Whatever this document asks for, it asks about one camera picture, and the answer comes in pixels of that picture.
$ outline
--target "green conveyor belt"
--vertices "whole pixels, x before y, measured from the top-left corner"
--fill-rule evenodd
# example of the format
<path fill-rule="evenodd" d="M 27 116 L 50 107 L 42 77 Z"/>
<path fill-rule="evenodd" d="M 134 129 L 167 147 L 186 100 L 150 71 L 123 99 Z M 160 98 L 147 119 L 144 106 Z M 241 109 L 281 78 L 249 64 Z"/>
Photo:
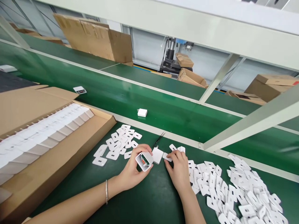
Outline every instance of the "green conveyor belt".
<path fill-rule="evenodd" d="M 26 36 L 26 38 L 34 40 L 39 50 L 43 48 L 43 51 L 47 50 L 47 53 L 52 52 L 56 56 L 78 63 L 87 62 L 89 66 L 94 64 L 94 66 L 97 65 L 98 69 L 115 64 L 115 62 L 75 51 L 58 44 L 30 36 Z M 87 90 L 87 94 L 78 97 L 78 100 L 82 102 L 196 141 L 206 142 L 241 119 L 8 44 L 0 43 L 0 49 L 0 64 L 15 66 L 21 72 L 20 77 L 22 78 L 69 91 L 73 91 L 73 87 L 83 86 Z M 122 64 L 105 69 L 105 71 L 184 96 L 198 96 L 198 99 L 204 91 L 200 87 L 148 72 L 145 74 L 144 71 Z M 212 94 L 211 99 L 214 101 L 216 101 L 215 96 L 219 97 L 218 101 L 223 104 L 226 102 L 229 105 L 237 105 L 237 107 L 240 104 L 244 108 L 247 105 L 254 105 L 221 93 Z M 137 109 L 139 108 L 148 109 L 146 118 L 137 117 Z M 299 174 L 298 147 L 298 135 L 270 128 L 230 145 L 224 148 L 224 150 Z"/>
<path fill-rule="evenodd" d="M 118 122 L 107 133 L 61 184 L 41 203 L 33 212 L 33 216 L 84 190 L 104 182 L 106 179 L 118 175 L 123 170 L 128 161 L 124 159 L 123 155 L 120 155 L 116 161 L 108 159 L 103 167 L 92 164 L 94 159 L 93 155 L 99 146 L 105 144 L 105 141 L 110 138 L 111 134 L 121 125 L 122 123 Z M 158 138 L 158 135 L 138 128 L 133 129 L 142 134 L 142 139 L 136 140 L 138 143 L 141 141 L 142 143 L 153 145 Z M 230 184 L 226 170 L 229 169 L 229 166 L 234 165 L 231 160 L 167 138 L 161 138 L 158 143 L 159 149 L 170 153 L 170 144 L 174 144 L 176 147 L 184 146 L 188 159 L 194 160 L 195 164 L 203 163 L 204 161 L 211 161 L 214 164 L 218 164 L 222 168 L 221 177 L 227 184 Z M 258 172 L 270 193 L 276 193 L 281 199 L 283 215 L 288 219 L 289 223 L 297 223 L 299 219 L 297 211 L 299 184 L 257 169 L 254 170 Z M 197 199 L 206 223 L 218 223 L 215 211 L 206 205 L 206 196 L 202 196 L 198 193 Z M 237 205 L 239 204 L 235 203 L 234 210 L 237 212 L 238 217 L 240 217 Z M 147 223 L 185 223 L 180 198 L 171 182 L 163 160 L 161 160 L 159 165 L 154 164 L 149 175 L 139 185 L 109 200 L 108 205 L 103 205 L 86 223 L 137 223 L 137 220 L 144 220 L 144 217 L 146 217 Z"/>

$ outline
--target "hand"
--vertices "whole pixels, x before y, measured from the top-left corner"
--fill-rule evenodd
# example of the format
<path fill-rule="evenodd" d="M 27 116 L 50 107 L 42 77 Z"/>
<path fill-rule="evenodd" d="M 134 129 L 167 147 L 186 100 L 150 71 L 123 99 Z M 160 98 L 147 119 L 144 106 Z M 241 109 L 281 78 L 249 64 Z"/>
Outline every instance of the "hand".
<path fill-rule="evenodd" d="M 138 170 L 136 169 L 137 167 L 137 162 L 135 160 L 136 156 L 140 152 L 147 152 L 147 151 L 151 155 L 153 155 L 152 149 L 147 144 L 139 144 L 136 148 L 133 149 L 131 157 L 127 162 L 125 168 L 117 176 L 117 179 L 119 181 L 119 186 L 122 188 L 122 190 L 128 190 L 135 187 L 149 174 L 150 170 L 153 168 L 153 164 L 152 164 L 152 166 L 146 172 L 143 171 L 138 172 Z"/>
<path fill-rule="evenodd" d="M 167 155 L 167 158 L 171 158 L 173 161 L 172 168 L 169 162 L 164 160 L 166 169 L 179 195 L 189 189 L 192 190 L 189 179 L 188 157 L 185 153 L 174 150 Z"/>

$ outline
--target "forearm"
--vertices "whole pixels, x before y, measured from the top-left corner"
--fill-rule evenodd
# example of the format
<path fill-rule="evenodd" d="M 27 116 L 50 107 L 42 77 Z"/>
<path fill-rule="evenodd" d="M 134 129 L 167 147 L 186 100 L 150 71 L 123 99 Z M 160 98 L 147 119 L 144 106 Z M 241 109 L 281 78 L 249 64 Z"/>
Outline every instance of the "forearm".
<path fill-rule="evenodd" d="M 111 199 L 121 191 L 117 176 L 108 180 L 108 199 Z M 94 214 L 105 202 L 106 182 L 88 189 L 35 216 L 28 221 L 28 224 L 81 224 Z"/>
<path fill-rule="evenodd" d="M 186 224 L 206 224 L 196 195 L 192 189 L 187 189 L 184 192 L 179 193 L 179 195 L 184 209 Z"/>

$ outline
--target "silver bracelet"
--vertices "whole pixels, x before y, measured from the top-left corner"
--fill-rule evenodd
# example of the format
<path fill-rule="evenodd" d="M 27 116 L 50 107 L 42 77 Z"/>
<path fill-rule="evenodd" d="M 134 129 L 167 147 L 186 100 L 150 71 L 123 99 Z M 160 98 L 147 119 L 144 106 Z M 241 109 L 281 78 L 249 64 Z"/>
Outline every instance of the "silver bracelet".
<path fill-rule="evenodd" d="M 108 204 L 108 181 L 106 180 L 106 204 Z"/>

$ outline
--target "wall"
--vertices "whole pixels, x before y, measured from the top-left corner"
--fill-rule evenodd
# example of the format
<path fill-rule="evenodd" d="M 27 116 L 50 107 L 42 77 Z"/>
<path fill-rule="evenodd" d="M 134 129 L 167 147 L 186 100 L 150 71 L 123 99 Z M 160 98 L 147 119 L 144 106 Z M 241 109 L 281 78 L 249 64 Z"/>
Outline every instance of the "wall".
<path fill-rule="evenodd" d="M 39 13 L 35 10 L 29 0 L 15 0 L 22 10 L 29 17 L 30 21 L 36 27 L 38 32 L 42 35 L 52 36 L 50 30 L 45 25 L 44 21 L 41 19 Z M 0 5 L 9 14 L 9 16 L 0 8 L 0 14 L 3 15 L 8 21 L 13 20 L 19 27 L 32 28 L 30 23 L 22 18 L 22 13 L 14 5 L 11 0 L 1 0 Z M 35 5 L 38 9 L 46 15 L 44 18 L 48 22 L 50 28 L 53 30 L 55 36 L 63 39 L 64 43 L 68 43 L 65 39 L 61 29 L 59 28 L 56 20 L 54 19 L 53 11 L 59 14 L 83 17 L 79 12 L 73 12 L 70 10 L 62 9 L 59 7 L 50 7 L 50 5 L 36 2 Z M 103 18 L 96 18 L 94 16 L 85 15 L 87 18 L 99 20 L 100 22 L 107 23 L 110 27 L 117 31 L 123 31 L 130 34 L 130 29 L 128 27 L 122 26 L 120 23 L 114 21 L 109 21 Z M 146 66 L 152 69 L 158 69 L 161 64 L 163 57 L 163 50 L 165 46 L 165 36 L 150 33 L 144 30 L 132 28 L 132 39 L 133 39 L 133 49 L 134 49 L 134 63 L 142 66 Z M 181 51 L 184 54 L 188 54 L 189 57 L 194 62 L 193 70 L 196 74 L 203 76 L 208 83 L 210 83 L 225 59 L 228 57 L 228 53 L 220 52 L 214 49 L 209 49 L 202 46 L 194 46 L 192 51 Z M 232 89 L 236 91 L 244 91 L 254 77 L 259 73 L 268 74 L 288 74 L 293 75 L 294 72 L 286 69 L 282 69 L 276 66 L 267 65 L 261 62 L 246 59 L 245 62 L 235 71 L 232 77 L 228 80 L 226 85 L 223 87 L 224 90 Z"/>

